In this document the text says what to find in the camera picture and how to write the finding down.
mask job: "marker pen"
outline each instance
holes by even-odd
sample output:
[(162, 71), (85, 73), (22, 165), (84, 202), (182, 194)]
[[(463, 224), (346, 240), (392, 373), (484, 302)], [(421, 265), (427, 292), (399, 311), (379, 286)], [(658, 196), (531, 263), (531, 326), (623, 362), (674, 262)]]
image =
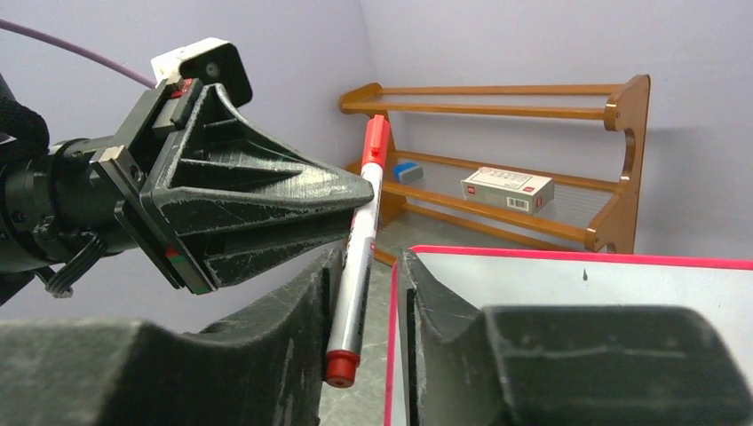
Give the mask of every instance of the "marker pen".
[(389, 138), (390, 123), (383, 115), (375, 115), (366, 128), (361, 163), (361, 177), (374, 188), (374, 199), (356, 209), (353, 215), (327, 346), (326, 380), (336, 388), (353, 386), (355, 370), (361, 363), (363, 322), (366, 319), (366, 300)]

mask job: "gray wall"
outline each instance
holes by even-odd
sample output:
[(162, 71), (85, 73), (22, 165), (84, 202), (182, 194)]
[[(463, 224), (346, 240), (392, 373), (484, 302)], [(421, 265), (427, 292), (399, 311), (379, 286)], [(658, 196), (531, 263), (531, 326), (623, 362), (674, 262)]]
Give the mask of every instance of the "gray wall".
[[(365, 120), (341, 115), (337, 96), (375, 79), (357, 0), (0, 2), (0, 16), (79, 43), (151, 75), (149, 60), (208, 36), (238, 46), (255, 98), (242, 112), (305, 154), (343, 166), (361, 150)], [(0, 70), (16, 98), (48, 122), (53, 141), (112, 134), (142, 87), (88, 60), (0, 31)], [(103, 260), (52, 300), (39, 282), (0, 319), (86, 316), (150, 319), (197, 330), (295, 276), (314, 253), (208, 296), (175, 291), (137, 250)]]
[[(637, 250), (753, 256), (753, 2), (361, 1), (386, 85), (620, 83), (653, 91)], [(597, 122), (393, 117), (399, 147), (617, 179)]]

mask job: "wooden rack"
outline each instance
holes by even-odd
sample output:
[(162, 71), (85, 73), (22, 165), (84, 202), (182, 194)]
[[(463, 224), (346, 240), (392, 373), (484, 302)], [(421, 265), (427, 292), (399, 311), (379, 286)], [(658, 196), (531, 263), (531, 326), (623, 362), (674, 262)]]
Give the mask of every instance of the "wooden rack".
[[(567, 250), (567, 248), (546, 241), (502, 231), (492, 226), (439, 213), (432, 209), (421, 208), (407, 203), (407, 199), (410, 198), (471, 213), (478, 217), (494, 219), (540, 234), (551, 235), (568, 241), (577, 241), (583, 244), (585, 250), (588, 251), (601, 251), (603, 248), (606, 248), (610, 253), (632, 254), (638, 216), (638, 198), (640, 196), (640, 178), (644, 144), (646, 141), (646, 120), (650, 90), (651, 80), (648, 75), (637, 75), (625, 84), (383, 88), (378, 83), (371, 83), (354, 91), (347, 92), (340, 98), (339, 107), (343, 114), (366, 114), (368, 116), (383, 114), (387, 117), (389, 117), (389, 111), (400, 111), (599, 120), (604, 122), (606, 130), (624, 132), (625, 160), (622, 174), (614, 182), (568, 176), (541, 170), (527, 170), (510, 165), (472, 162), (432, 154), (399, 151), (395, 147), (394, 140), (390, 138), (387, 160), (388, 170), (391, 170), (398, 162), (412, 161), (426, 166), (431, 164), (437, 167), (454, 168), (455, 170), (459, 168), (467, 172), (466, 175), (471, 175), (473, 171), (480, 167), (493, 167), (531, 173), (554, 179), (555, 200), (553, 202), (558, 201), (559, 197), (557, 193), (565, 192), (566, 190), (596, 192), (602, 196), (605, 202), (583, 224), (565, 223), (558, 221), (556, 217), (547, 217), (546, 215), (537, 214), (529, 216), (506, 209), (498, 209), (486, 204), (466, 201), (463, 199), (462, 194), (459, 193), (459, 180), (456, 185), (457, 194), (442, 193), (442, 191), (433, 191), (429, 188), (419, 188), (414, 185), (402, 185), (394, 180), (392, 173), (389, 171), (386, 171), (384, 175), (380, 215), (381, 226), (388, 225), (405, 211), (412, 211), (506, 240), (516, 241), (532, 248)], [(407, 95), (463, 95), (464, 97), (487, 95), (603, 96), (606, 97), (606, 104), (604, 107), (587, 108), (441, 104), (392, 100), (393, 98)], [(348, 166), (348, 170), (353, 173), (359, 173), (360, 168), (360, 161)], [(388, 264), (394, 262), (392, 255), (379, 249), (376, 251), (376, 258)]]

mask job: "table top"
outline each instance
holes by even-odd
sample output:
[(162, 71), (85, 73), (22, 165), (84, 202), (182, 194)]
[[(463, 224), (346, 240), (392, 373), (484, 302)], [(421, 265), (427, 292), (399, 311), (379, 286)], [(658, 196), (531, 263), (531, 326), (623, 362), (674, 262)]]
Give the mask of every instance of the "table top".
[[(480, 308), (504, 305), (642, 304), (684, 306), (718, 331), (739, 369), (753, 378), (753, 261), (546, 252), (505, 248), (416, 246), (434, 277)], [(397, 265), (384, 392), (384, 425), (406, 424), (400, 330), (397, 326)]]

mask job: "camera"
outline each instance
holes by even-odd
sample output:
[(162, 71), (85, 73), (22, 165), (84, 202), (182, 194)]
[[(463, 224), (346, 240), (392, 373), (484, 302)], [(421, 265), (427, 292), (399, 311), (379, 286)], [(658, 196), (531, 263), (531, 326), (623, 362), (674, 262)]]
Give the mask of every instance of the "camera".
[(238, 49), (218, 38), (206, 38), (153, 58), (152, 70), (157, 82), (198, 78), (204, 84), (222, 83), (235, 107), (249, 103), (253, 97)]

